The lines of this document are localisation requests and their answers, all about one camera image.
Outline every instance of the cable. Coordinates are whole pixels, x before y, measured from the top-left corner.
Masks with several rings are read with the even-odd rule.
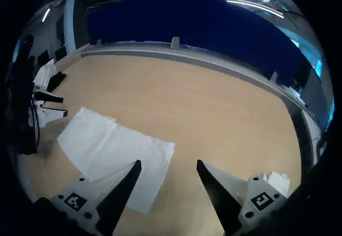
[[[31,108],[32,123],[33,123],[33,143],[35,144],[35,119],[34,119],[34,114],[33,114],[32,100],[31,100],[31,103],[30,103],[30,108]]]
[[[35,106],[33,97],[32,97],[32,99],[31,99],[31,101],[32,101],[32,104],[33,104],[34,112],[35,112],[35,118],[36,118],[36,120],[37,120],[38,137],[37,137],[37,143],[36,143],[35,147],[38,148],[38,144],[39,144],[39,140],[40,140],[39,120],[38,120],[38,114],[37,114],[37,107]]]

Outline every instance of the wall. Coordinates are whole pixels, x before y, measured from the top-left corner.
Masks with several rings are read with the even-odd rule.
[[[35,37],[30,55],[37,57],[47,50],[50,58],[55,58],[55,51],[62,47],[61,41],[56,35],[56,22],[63,16],[64,7],[52,8],[44,22],[35,22],[30,28],[25,29],[23,35],[32,34]]]
[[[74,37],[76,49],[89,43],[87,16],[97,8],[86,9],[86,0],[75,0],[74,2]]]

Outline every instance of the white towel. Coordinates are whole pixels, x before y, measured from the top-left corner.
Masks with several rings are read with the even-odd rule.
[[[57,139],[74,165],[90,180],[122,170],[137,159],[142,171],[127,206],[147,213],[164,180],[175,144],[115,123],[89,109],[72,118]]]
[[[54,63],[55,62],[52,59],[38,70],[38,73],[33,80],[35,85],[47,88],[50,78],[57,73],[57,69]]]

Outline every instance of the blue divider panel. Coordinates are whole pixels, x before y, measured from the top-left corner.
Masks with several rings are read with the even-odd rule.
[[[178,36],[181,44],[231,56],[268,75],[275,71],[286,86],[304,62],[272,23],[223,0],[124,0],[91,13],[88,33],[91,44],[171,42]]]

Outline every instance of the screw hole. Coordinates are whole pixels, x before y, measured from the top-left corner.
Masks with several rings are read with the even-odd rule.
[[[247,212],[246,214],[245,214],[245,217],[246,218],[251,218],[251,217],[253,217],[254,216],[254,213],[253,212]]]
[[[84,217],[86,218],[86,219],[91,219],[92,217],[93,217],[93,215],[91,214],[91,213],[89,213],[89,212],[84,212]]]

